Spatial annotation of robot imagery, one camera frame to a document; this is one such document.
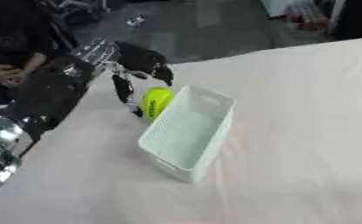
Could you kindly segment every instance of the gray floor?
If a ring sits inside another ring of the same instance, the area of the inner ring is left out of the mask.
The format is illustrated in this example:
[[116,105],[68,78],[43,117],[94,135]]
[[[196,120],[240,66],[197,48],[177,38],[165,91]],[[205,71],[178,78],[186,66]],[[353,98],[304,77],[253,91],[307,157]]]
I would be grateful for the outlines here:
[[[138,29],[126,20],[144,15]],[[222,58],[284,46],[323,42],[319,35],[270,21],[260,0],[172,0],[126,4],[99,24],[78,32],[92,38],[123,40],[164,53],[172,63]]]

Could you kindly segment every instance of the basket handle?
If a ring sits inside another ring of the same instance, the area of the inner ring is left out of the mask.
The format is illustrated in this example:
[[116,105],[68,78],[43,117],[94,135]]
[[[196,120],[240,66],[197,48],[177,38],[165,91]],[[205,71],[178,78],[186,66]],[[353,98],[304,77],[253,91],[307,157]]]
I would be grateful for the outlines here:
[[171,170],[173,170],[173,171],[175,171],[175,170],[177,169],[174,165],[169,164],[168,162],[163,161],[163,160],[160,159],[160,158],[157,158],[157,163],[158,163],[159,165],[163,166],[164,168],[171,169]]

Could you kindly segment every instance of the white table surface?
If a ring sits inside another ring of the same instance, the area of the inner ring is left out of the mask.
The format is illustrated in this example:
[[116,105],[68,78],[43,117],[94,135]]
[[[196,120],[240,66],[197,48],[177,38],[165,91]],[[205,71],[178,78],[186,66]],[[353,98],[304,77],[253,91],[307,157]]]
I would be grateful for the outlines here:
[[362,223],[362,39],[174,69],[175,89],[238,102],[202,182],[145,157],[146,124],[102,76],[0,190],[0,224]]

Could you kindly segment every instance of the person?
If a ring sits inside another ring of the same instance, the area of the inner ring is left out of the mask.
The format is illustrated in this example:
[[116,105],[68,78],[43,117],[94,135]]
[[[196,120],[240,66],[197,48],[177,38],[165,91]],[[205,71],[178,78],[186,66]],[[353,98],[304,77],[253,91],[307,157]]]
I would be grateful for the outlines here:
[[0,100],[55,54],[49,26],[29,2],[0,0]]

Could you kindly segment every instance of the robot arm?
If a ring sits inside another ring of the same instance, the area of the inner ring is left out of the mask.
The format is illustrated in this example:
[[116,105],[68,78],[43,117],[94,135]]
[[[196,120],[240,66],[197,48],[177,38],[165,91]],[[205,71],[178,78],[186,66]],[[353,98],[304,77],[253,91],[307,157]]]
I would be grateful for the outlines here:
[[68,116],[92,80],[104,71],[111,70],[120,101],[141,116],[139,105],[132,102],[134,89],[129,78],[151,76],[170,86],[173,74],[166,62],[158,52],[98,39],[39,69],[18,90],[15,101],[0,108],[0,186],[16,172],[25,153]]

